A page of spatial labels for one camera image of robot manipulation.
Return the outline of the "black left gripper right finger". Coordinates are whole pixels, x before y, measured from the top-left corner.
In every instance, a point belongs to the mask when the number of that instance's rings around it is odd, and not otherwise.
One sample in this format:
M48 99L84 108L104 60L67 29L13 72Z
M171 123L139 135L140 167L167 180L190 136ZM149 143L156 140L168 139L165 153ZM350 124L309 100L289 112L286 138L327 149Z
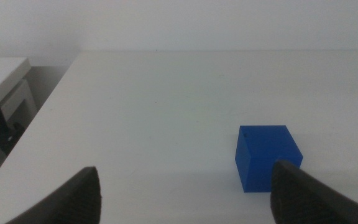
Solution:
M275 223L358 224L358 203L289 161L273 165L270 208Z

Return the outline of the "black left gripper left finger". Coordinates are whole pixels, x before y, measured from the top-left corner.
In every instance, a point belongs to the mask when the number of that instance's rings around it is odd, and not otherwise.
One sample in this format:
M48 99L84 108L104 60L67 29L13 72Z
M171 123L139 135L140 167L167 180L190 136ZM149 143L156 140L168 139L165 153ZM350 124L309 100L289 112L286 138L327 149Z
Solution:
M95 167L85 167L58 189L9 223L98 224L101 219L101 187Z

